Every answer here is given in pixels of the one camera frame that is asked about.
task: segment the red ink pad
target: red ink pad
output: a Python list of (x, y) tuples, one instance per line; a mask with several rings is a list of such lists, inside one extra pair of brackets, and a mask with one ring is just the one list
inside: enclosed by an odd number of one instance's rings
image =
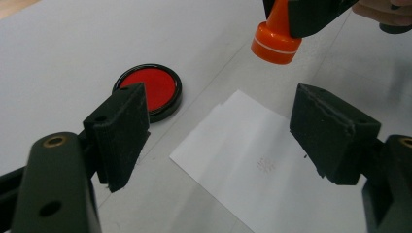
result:
[(158, 64), (144, 64), (124, 72), (113, 91), (130, 84), (144, 83), (150, 123), (171, 116), (182, 102), (182, 82), (171, 69)]

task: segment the white paper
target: white paper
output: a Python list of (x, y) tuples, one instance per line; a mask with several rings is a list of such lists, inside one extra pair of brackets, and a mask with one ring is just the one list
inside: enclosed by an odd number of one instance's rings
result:
[(364, 232), (360, 188), (319, 177), (289, 131), (237, 91), (170, 157), (257, 233)]

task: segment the paper sheet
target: paper sheet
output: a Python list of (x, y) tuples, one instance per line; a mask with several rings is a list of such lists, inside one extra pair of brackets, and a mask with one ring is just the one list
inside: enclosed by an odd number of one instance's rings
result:
[(237, 91), (170, 157), (256, 233), (364, 232), (360, 188), (304, 155), (286, 118)]

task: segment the hand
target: hand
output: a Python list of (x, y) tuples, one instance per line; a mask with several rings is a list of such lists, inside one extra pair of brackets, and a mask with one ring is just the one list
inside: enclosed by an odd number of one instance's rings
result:
[[(392, 10), (391, 5), (399, 6)], [(360, 0), (354, 13), (392, 26), (412, 25), (412, 0)]]

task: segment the table surface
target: table surface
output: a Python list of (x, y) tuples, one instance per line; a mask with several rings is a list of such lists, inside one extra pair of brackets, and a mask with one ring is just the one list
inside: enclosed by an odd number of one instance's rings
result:
[(169, 158), (237, 89), (290, 117), (297, 84), (316, 85), (382, 122), (379, 139), (412, 135), (412, 33), (348, 11), (279, 66), (250, 51), (263, 20), (260, 0), (43, 0), (1, 19), (0, 174), (24, 166), (37, 139), (79, 133), (116, 79), (144, 63), (179, 74), (184, 98), (151, 125), (126, 188), (111, 194), (93, 178), (104, 232), (252, 232)]

